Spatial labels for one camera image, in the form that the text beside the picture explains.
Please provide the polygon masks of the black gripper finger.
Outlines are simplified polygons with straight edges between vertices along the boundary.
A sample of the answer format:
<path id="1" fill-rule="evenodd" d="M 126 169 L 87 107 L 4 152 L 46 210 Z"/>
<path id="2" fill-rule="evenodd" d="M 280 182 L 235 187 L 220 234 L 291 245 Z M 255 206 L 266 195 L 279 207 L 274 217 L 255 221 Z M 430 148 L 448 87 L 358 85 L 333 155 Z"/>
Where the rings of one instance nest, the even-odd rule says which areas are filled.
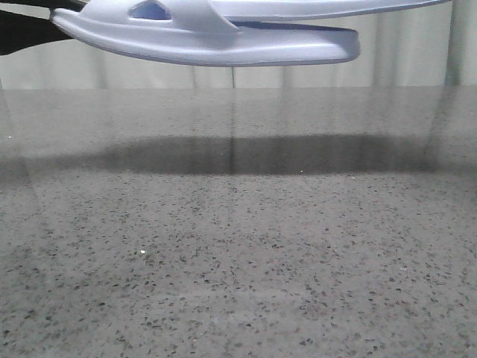
<path id="1" fill-rule="evenodd" d="M 70 40 L 47 19 L 1 11 L 1 55 L 12 54 L 44 43 Z"/>
<path id="2" fill-rule="evenodd" d="M 82 10 L 86 5 L 80 0 L 0 0 L 4 4 L 22 4 L 34 7 L 44 7 L 48 9 L 65 8 L 69 10 Z"/>

